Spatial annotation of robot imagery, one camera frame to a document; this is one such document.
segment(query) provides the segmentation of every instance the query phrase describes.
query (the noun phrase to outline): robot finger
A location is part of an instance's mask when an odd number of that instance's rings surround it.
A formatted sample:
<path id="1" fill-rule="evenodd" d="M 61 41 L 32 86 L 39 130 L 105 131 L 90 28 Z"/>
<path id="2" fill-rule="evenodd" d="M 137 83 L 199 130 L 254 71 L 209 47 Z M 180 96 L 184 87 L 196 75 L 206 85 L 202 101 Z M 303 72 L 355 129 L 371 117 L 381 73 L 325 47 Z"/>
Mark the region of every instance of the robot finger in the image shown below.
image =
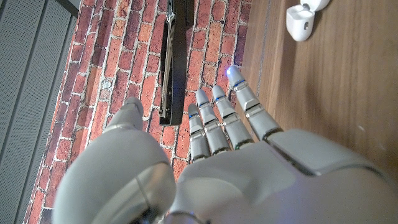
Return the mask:
<path id="1" fill-rule="evenodd" d="M 213 97 L 223 119 L 224 128 L 231 140 L 232 147 L 238 150 L 247 143 L 253 143 L 253 138 L 219 85 L 213 87 Z"/>
<path id="2" fill-rule="evenodd" d="M 227 69 L 226 74 L 229 85 L 236 92 L 239 104 L 257 138 L 266 140 L 271 134 L 283 131 L 272 116 L 262 107 L 239 69 L 232 65 Z"/>
<path id="3" fill-rule="evenodd" d="M 192 162 L 205 159 L 210 156 L 205 130 L 201 123 L 198 107 L 190 104 L 188 107 L 190 145 Z"/>
<path id="4" fill-rule="evenodd" d="M 205 133 L 211 154 L 215 155 L 219 152 L 231 150 L 220 122 L 218 122 L 213 108 L 210 105 L 209 99 L 207 98 L 206 93 L 201 89 L 197 90 L 197 103 L 205 127 Z"/>

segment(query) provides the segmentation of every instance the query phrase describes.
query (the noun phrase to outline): white robotic arm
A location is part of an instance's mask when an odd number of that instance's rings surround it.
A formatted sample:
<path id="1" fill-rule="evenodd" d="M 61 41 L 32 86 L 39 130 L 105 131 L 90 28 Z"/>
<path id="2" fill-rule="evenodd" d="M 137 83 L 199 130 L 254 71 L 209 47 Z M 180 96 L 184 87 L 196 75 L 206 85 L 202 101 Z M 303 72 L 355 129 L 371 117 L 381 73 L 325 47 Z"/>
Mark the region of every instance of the white robotic arm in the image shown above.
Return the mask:
<path id="1" fill-rule="evenodd" d="M 67 170 L 53 222 L 398 223 L 395 184 L 363 157 L 306 131 L 283 131 L 232 66 L 226 71 L 257 138 L 219 86 L 188 107 L 192 164 L 175 184 L 155 139 L 128 99 Z M 227 132 L 232 147 L 225 138 Z"/>

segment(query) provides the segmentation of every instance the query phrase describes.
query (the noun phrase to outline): white cap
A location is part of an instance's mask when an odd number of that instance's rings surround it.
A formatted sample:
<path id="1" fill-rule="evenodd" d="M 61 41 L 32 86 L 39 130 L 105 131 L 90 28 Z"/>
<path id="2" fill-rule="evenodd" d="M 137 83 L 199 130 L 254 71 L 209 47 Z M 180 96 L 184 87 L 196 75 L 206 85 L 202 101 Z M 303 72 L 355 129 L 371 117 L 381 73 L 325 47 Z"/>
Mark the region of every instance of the white cap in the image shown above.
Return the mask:
<path id="1" fill-rule="evenodd" d="M 330 0 L 300 0 L 300 4 L 307 4 L 312 12 L 322 10 L 329 4 L 329 2 Z"/>

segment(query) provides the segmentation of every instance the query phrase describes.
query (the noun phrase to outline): fingertip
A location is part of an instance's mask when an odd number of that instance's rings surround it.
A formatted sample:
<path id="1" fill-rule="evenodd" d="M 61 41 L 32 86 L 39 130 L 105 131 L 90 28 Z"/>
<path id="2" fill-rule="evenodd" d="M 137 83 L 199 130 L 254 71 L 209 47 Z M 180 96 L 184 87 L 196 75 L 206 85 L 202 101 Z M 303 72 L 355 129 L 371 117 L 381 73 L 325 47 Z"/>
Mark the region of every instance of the fingertip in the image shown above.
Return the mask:
<path id="1" fill-rule="evenodd" d="M 203 91 L 202 89 L 197 90 L 197 103 L 198 105 L 202 105 L 204 103 L 208 103 L 209 99 L 206 96 L 205 91 Z"/>
<path id="2" fill-rule="evenodd" d="M 188 106 L 188 115 L 191 118 L 192 116 L 195 116 L 196 114 L 199 114 L 198 107 L 196 105 L 194 105 L 193 103 L 191 103 Z"/>
<path id="3" fill-rule="evenodd" d="M 224 90 L 222 89 L 221 86 L 219 85 L 215 85 L 213 87 L 213 97 L 215 100 L 217 100 L 218 98 L 225 96 Z"/>
<path id="4" fill-rule="evenodd" d="M 231 65 L 226 71 L 226 76 L 229 80 L 229 85 L 234 87 L 235 85 L 244 81 L 242 73 L 239 71 L 237 66 Z"/>

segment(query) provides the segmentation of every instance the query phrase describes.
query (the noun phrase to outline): red brick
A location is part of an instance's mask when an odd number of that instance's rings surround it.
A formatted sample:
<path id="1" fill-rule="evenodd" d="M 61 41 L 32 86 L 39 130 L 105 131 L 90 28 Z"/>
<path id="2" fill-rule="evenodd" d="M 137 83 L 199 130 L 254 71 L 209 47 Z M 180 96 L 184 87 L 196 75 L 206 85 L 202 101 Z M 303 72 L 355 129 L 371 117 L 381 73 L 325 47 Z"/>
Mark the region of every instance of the red brick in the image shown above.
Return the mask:
<path id="1" fill-rule="evenodd" d="M 109 90 L 101 90 L 99 93 L 100 100 L 108 100 L 111 96 L 111 92 Z"/>
<path id="2" fill-rule="evenodd" d="M 83 44 L 75 44 L 73 45 L 72 53 L 70 55 L 70 59 L 72 60 L 80 60 L 81 54 L 83 53 Z"/>
<path id="3" fill-rule="evenodd" d="M 147 72 L 157 72 L 159 67 L 160 58 L 156 55 L 149 55 L 147 62 Z"/>
<path id="4" fill-rule="evenodd" d="M 65 118 L 65 124 L 63 125 L 62 136 L 70 138 L 72 132 L 75 129 L 75 122 L 77 119 L 77 112 L 79 111 L 80 96 L 73 95 L 70 98 L 67 117 Z"/>
<path id="5" fill-rule="evenodd" d="M 177 181 L 178 178 L 180 177 L 182 171 L 186 168 L 187 162 L 182 161 L 180 159 L 174 158 L 173 159 L 173 173 L 174 173 L 174 179 Z"/>
<path id="6" fill-rule="evenodd" d="M 126 21 L 121 19 L 116 19 L 113 25 L 112 34 L 116 37 L 122 37 L 124 33 L 124 26 L 126 25 Z"/>
<path id="7" fill-rule="evenodd" d="M 44 200 L 44 193 L 41 192 L 40 190 L 36 190 L 35 199 L 32 205 L 32 211 L 30 213 L 28 221 L 29 224 L 39 222 L 39 218 L 42 212 L 43 200 Z"/>
<path id="8" fill-rule="evenodd" d="M 68 167 L 85 150 L 86 142 L 87 142 L 87 135 L 88 135 L 87 129 L 79 129 L 76 132 L 76 135 L 75 135 L 75 138 L 73 141 L 73 145 L 72 145 L 72 149 L 70 151 L 70 159 L 68 162 Z"/>
<path id="9" fill-rule="evenodd" d="M 206 93 L 207 98 L 209 99 L 210 102 L 213 101 L 213 93 L 211 88 L 207 86 L 202 86 L 201 89 Z"/>
<path id="10" fill-rule="evenodd" d="M 157 142 L 160 142 L 160 135 L 162 134 L 162 127 L 159 124 L 159 111 L 153 110 L 152 116 L 150 119 L 149 130 L 148 133 L 156 139 Z"/>
<path id="11" fill-rule="evenodd" d="M 106 125 L 108 125 L 109 122 L 111 122 L 112 118 L 113 118 L 113 115 L 111 115 L 111 114 L 108 116 L 108 118 L 106 118 Z"/>
<path id="12" fill-rule="evenodd" d="M 80 126 L 88 128 L 88 126 L 90 125 L 90 121 L 91 121 L 91 117 L 92 116 L 93 116 L 93 109 L 87 108 L 87 107 L 83 107 L 80 110 L 79 119 L 77 121 L 77 124 L 79 124 Z"/>
<path id="13" fill-rule="evenodd" d="M 94 6 L 95 0 L 83 0 L 83 4 L 86 6 Z"/>
<path id="14" fill-rule="evenodd" d="M 65 173 L 66 163 L 61 161 L 54 161 L 52 167 L 50 183 L 47 189 L 47 195 L 45 197 L 44 206 L 48 208 L 53 207 L 55 193 L 57 191 L 58 185 Z"/>
<path id="15" fill-rule="evenodd" d="M 221 57 L 218 64 L 217 85 L 221 86 L 225 93 L 228 90 L 228 78 L 225 75 L 225 71 L 231 65 L 231 62 L 231 57 Z"/>
<path id="16" fill-rule="evenodd" d="M 231 102 L 233 108 L 236 106 L 236 93 L 235 91 L 232 91 L 230 96 L 229 96 L 229 101 Z"/>
<path id="17" fill-rule="evenodd" d="M 163 148 L 164 153 L 166 153 L 167 158 L 169 159 L 169 162 L 172 160 L 172 150 L 171 149 L 166 149 Z"/>
<path id="18" fill-rule="evenodd" d="M 178 131 L 177 138 L 177 148 L 175 150 L 175 154 L 181 158 L 185 158 L 188 154 L 189 150 L 189 120 L 188 115 L 182 115 L 182 124 L 180 125 L 180 129 Z"/>
<path id="19" fill-rule="evenodd" d="M 206 41 L 206 31 L 198 31 L 193 35 L 192 47 L 195 49 L 203 49 Z"/>
<path id="20" fill-rule="evenodd" d="M 173 146 L 175 139 L 174 126 L 167 126 L 163 130 L 162 144 L 165 146 Z"/>
<path id="21" fill-rule="evenodd" d="M 121 39 L 112 38 L 111 44 L 109 45 L 109 55 L 106 59 L 105 77 L 113 78 L 116 73 L 116 65 L 119 61 L 120 46 L 122 44 Z"/>
<path id="22" fill-rule="evenodd" d="M 186 92 L 184 98 L 184 111 L 188 112 L 188 106 L 193 103 L 194 105 L 197 103 L 197 98 L 195 92 Z"/>
<path id="23" fill-rule="evenodd" d="M 138 40 L 142 42 L 148 42 L 151 30 L 152 30 L 151 25 L 141 24 L 141 28 L 139 29 Z"/>
<path id="24" fill-rule="evenodd" d="M 156 0 L 145 1 L 145 9 L 142 15 L 143 22 L 152 22 L 154 20 L 155 7 L 156 7 Z"/>
<path id="25" fill-rule="evenodd" d="M 104 0 L 97 0 L 97 3 L 95 4 L 94 8 L 94 14 L 98 14 L 101 12 L 104 6 Z"/>
<path id="26" fill-rule="evenodd" d="M 118 71 L 116 75 L 116 82 L 114 84 L 111 106 L 109 107 L 110 113 L 116 113 L 122 107 L 124 101 L 124 94 L 126 93 L 128 81 L 128 74 L 126 72 Z"/>
<path id="27" fill-rule="evenodd" d="M 203 81 L 208 85 L 214 85 L 214 81 L 216 80 L 216 67 L 213 65 L 206 63 L 203 68 Z"/>
<path id="28" fill-rule="evenodd" d="M 85 44 L 85 49 L 83 51 L 83 56 L 81 57 L 80 60 L 79 72 L 81 73 L 87 72 L 87 68 L 90 64 L 90 59 L 94 51 L 94 41 L 95 41 L 95 34 L 90 34 L 87 36 L 87 41 Z"/>
<path id="29" fill-rule="evenodd" d="M 96 44 L 100 47 L 107 47 L 109 35 L 112 30 L 112 23 L 113 23 L 113 15 L 114 11 L 104 10 L 101 25 L 99 25 L 98 35 Z"/>
<path id="30" fill-rule="evenodd" d="M 127 22 L 126 27 L 126 34 L 123 40 L 123 46 L 125 46 L 126 49 L 132 50 L 134 48 L 134 42 L 136 41 L 137 37 L 138 25 L 139 13 L 135 11 L 130 12 L 129 21 Z"/>
<path id="31" fill-rule="evenodd" d="M 235 51 L 235 58 L 234 58 L 235 65 L 242 65 L 243 53 L 244 53 L 244 43 L 246 42 L 247 31 L 248 31 L 247 26 L 239 26 L 238 41 L 236 43 L 236 51 Z"/>
<path id="32" fill-rule="evenodd" d="M 100 24 L 100 15 L 93 16 L 93 19 L 91 20 L 90 32 L 97 32 L 99 24 Z"/>
<path id="33" fill-rule="evenodd" d="M 150 40 L 150 48 L 151 52 L 160 53 L 162 50 L 162 37 L 163 37 L 163 28 L 164 21 L 166 20 L 165 14 L 159 14 L 155 20 L 155 28 L 152 33 L 152 39 Z"/>
<path id="34" fill-rule="evenodd" d="M 132 63 L 132 71 L 130 80 L 140 83 L 142 80 L 142 72 L 144 71 L 145 58 L 147 57 L 147 45 L 139 44 L 137 46 L 134 62 Z"/>
<path id="35" fill-rule="evenodd" d="M 88 75 L 87 86 L 86 86 L 86 95 L 85 95 L 85 105 L 94 106 L 98 85 L 100 84 L 101 79 L 101 68 L 92 67 L 90 74 Z"/>
<path id="36" fill-rule="evenodd" d="M 94 140 L 100 134 L 102 134 L 107 109 L 107 102 L 98 102 L 97 109 L 95 110 L 93 125 L 91 127 L 90 140 Z"/>
<path id="37" fill-rule="evenodd" d="M 69 65 L 68 76 L 67 76 L 65 85 L 63 87 L 62 101 L 65 101 L 65 102 L 69 101 L 78 71 L 79 71 L 79 64 L 71 63 Z"/>
<path id="38" fill-rule="evenodd" d="M 135 97 L 135 98 L 138 98 L 139 97 L 139 90 L 140 90 L 139 85 L 136 85 L 136 84 L 133 84 L 133 83 L 129 84 L 129 89 L 127 91 L 127 98 L 132 97 L 132 96 Z"/>
<path id="39" fill-rule="evenodd" d="M 188 67 L 187 89 L 197 90 L 200 84 L 200 75 L 203 63 L 203 52 L 192 50 Z"/>
<path id="40" fill-rule="evenodd" d="M 108 9 L 116 9 L 116 0 L 105 0 L 105 7 Z"/>
<path id="41" fill-rule="evenodd" d="M 242 8 L 241 8 L 241 21 L 242 22 L 249 22 L 249 16 L 250 16 L 250 3 L 242 3 Z"/>
<path id="42" fill-rule="evenodd" d="M 90 7 L 82 6 L 80 9 L 78 28 L 75 33 L 75 42 L 77 43 L 85 43 L 88 26 L 91 21 L 91 12 L 92 8 Z"/>
<path id="43" fill-rule="evenodd" d="M 73 87 L 73 92 L 74 93 L 83 93 L 83 90 L 85 89 L 85 84 L 86 84 L 86 77 L 77 75 L 76 81 L 75 81 L 75 86 Z"/>
<path id="44" fill-rule="evenodd" d="M 197 15 L 197 27 L 205 28 L 209 25 L 211 0 L 201 0 Z"/>
<path id="45" fill-rule="evenodd" d="M 208 62 L 218 61 L 220 42 L 221 42 L 221 24 L 219 22 L 212 22 L 210 24 L 210 33 L 207 42 L 206 61 Z"/>
<path id="46" fill-rule="evenodd" d="M 58 104 L 57 117 L 55 118 L 57 121 L 62 122 L 65 119 L 65 115 L 67 113 L 67 107 L 68 106 L 65 103 Z"/>
<path id="47" fill-rule="evenodd" d="M 228 5 L 228 12 L 224 26 L 224 32 L 227 34 L 236 33 L 236 24 L 238 23 L 238 14 L 241 0 L 230 0 Z"/>
<path id="48" fill-rule="evenodd" d="M 40 175 L 39 187 L 43 190 L 47 188 L 47 183 L 49 182 L 50 178 L 50 169 L 44 167 L 42 173 Z"/>
<path id="49" fill-rule="evenodd" d="M 224 36 L 221 44 L 221 53 L 232 55 L 234 54 L 235 37 Z"/>
<path id="50" fill-rule="evenodd" d="M 106 52 L 106 49 L 103 47 L 94 47 L 93 59 L 91 61 L 92 64 L 102 67 L 104 64 Z"/>
<path id="51" fill-rule="evenodd" d="M 52 161 L 54 160 L 55 150 L 57 148 L 58 140 L 61 135 L 62 124 L 55 123 L 52 129 L 51 140 L 49 143 L 49 148 L 45 153 L 44 165 L 51 166 Z"/>
<path id="52" fill-rule="evenodd" d="M 57 159 L 66 160 L 69 156 L 71 142 L 69 140 L 60 139 L 57 149 Z"/>
<path id="53" fill-rule="evenodd" d="M 225 3 L 217 0 L 213 5 L 213 20 L 222 21 L 224 19 Z"/>
<path id="54" fill-rule="evenodd" d="M 131 10 L 140 11 L 142 9 L 143 0 L 133 0 L 131 3 Z"/>
<path id="55" fill-rule="evenodd" d="M 116 15 L 118 17 L 126 18 L 127 12 L 129 11 L 129 5 L 130 5 L 130 0 L 121 0 L 119 2 L 118 12 L 116 13 Z"/>
<path id="56" fill-rule="evenodd" d="M 161 101 L 162 101 L 162 88 L 159 86 L 156 88 L 154 105 L 160 106 Z"/>
<path id="57" fill-rule="evenodd" d="M 144 80 L 141 93 L 141 103 L 144 107 L 144 116 L 149 116 L 150 106 L 152 104 L 152 96 L 155 91 L 156 79 L 153 76 L 149 76 Z"/>
<path id="58" fill-rule="evenodd" d="M 148 130 L 148 121 L 142 121 L 142 130 L 147 131 Z"/>
<path id="59" fill-rule="evenodd" d="M 167 10 L 166 0 L 159 0 L 157 10 L 160 12 L 165 12 Z"/>
<path id="60" fill-rule="evenodd" d="M 122 51 L 119 58 L 119 68 L 130 70 L 132 52 Z"/>

